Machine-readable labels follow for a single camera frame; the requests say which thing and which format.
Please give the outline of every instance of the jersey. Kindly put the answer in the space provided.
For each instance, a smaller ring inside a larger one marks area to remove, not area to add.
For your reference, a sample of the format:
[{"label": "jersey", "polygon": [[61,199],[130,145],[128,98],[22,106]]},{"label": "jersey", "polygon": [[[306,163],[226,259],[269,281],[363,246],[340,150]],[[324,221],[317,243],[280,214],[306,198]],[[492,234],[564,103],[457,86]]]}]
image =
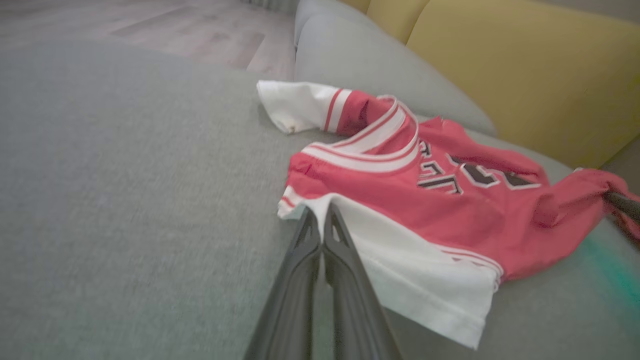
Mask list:
[{"label": "jersey", "polygon": [[468,347],[477,347],[502,281],[568,256],[614,210],[604,192],[638,199],[599,170],[552,186],[524,155],[475,143],[451,120],[419,124],[389,95],[276,81],[257,88],[283,132],[349,136],[291,158],[278,216],[298,218],[307,206],[321,220],[329,202],[338,205],[381,303]]}]

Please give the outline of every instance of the gray sofa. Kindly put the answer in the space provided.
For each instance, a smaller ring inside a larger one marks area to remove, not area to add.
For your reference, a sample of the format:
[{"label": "gray sofa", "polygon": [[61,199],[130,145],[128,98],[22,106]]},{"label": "gray sofa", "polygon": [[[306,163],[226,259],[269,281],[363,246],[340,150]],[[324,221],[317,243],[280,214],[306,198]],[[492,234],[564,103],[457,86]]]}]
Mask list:
[{"label": "gray sofa", "polygon": [[[327,39],[307,31],[322,16],[302,29],[297,79],[319,76],[304,62]],[[242,358],[295,228],[275,215],[289,158],[337,139],[280,133],[258,79],[108,42],[0,56],[0,358]],[[433,112],[456,111],[447,101]],[[571,172],[473,126],[474,107],[461,105],[475,140],[554,182]],[[639,279],[640,255],[605,220],[568,259],[501,287],[477,352],[388,315],[405,359],[637,359]],[[331,298],[321,286],[314,359],[332,358]]]}]

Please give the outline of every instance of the clothing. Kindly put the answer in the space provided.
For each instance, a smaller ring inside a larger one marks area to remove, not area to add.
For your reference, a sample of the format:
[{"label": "clothing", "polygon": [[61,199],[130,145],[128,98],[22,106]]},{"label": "clothing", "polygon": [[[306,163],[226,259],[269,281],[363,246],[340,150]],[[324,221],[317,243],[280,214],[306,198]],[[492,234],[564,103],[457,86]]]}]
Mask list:
[{"label": "clothing", "polygon": [[392,96],[312,83],[257,88],[283,132],[350,136],[291,158],[278,216],[298,218],[308,206],[324,219],[337,204],[381,303],[468,347],[477,348],[502,281],[571,254],[613,210],[605,191],[634,197],[599,170],[550,186],[525,156],[475,143],[451,120],[418,124]]}]

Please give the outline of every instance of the wooden floor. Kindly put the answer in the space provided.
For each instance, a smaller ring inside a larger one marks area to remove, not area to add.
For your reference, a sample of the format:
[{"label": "wooden floor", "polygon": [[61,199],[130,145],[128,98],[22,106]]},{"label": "wooden floor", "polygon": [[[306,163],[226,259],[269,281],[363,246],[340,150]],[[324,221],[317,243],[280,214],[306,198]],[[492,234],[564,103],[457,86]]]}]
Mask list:
[{"label": "wooden floor", "polygon": [[293,76],[293,17],[242,0],[0,0],[1,52],[65,37]]}]

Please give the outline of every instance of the white sleeve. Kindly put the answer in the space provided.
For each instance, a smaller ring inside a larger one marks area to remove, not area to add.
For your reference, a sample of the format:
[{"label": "white sleeve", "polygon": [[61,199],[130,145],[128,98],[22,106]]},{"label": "white sleeve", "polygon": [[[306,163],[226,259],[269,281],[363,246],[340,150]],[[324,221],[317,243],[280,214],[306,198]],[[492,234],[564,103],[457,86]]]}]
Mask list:
[{"label": "white sleeve", "polygon": [[264,80],[258,81],[257,89],[269,118],[285,134],[309,129],[335,132],[351,93],[328,85]]}]

